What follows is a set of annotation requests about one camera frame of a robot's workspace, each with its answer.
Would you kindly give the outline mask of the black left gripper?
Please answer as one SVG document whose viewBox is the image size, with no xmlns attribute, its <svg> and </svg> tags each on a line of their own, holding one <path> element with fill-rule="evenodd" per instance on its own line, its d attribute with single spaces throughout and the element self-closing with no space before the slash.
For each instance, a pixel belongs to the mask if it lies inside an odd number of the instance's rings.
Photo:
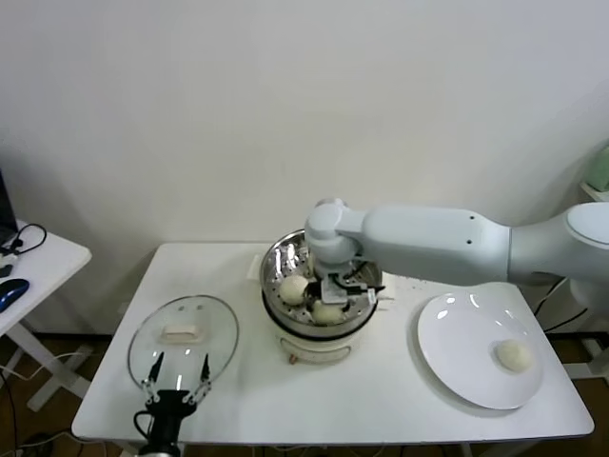
<svg viewBox="0 0 609 457">
<path fill-rule="evenodd" d="M 196 411 L 211 391 L 208 355 L 204 359 L 199 384 L 189 394 L 186 390 L 162 389 L 158 392 L 158 380 L 165 353 L 161 351 L 152 364 L 147 377 L 141 382 L 146 395 L 147 413 L 151 419 L 148 447 L 177 447 L 182 422 Z"/>
</svg>

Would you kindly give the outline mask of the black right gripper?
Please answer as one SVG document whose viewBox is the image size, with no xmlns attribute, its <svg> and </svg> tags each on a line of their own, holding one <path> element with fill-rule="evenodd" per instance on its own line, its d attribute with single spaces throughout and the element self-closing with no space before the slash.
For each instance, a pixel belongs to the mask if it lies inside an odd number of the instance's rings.
<svg viewBox="0 0 609 457">
<path fill-rule="evenodd" d="M 308 301 L 306 302 L 305 307 L 307 309 L 313 309 L 315 300 L 321 300 L 323 298 L 322 285 L 323 285 L 322 282 L 316 281 L 316 282 L 309 282 L 308 285 L 306 286 L 306 298 L 308 299 Z M 345 315 L 349 315 L 356 310 L 357 309 L 354 306 L 347 305 L 343 308 L 343 313 Z"/>
</svg>

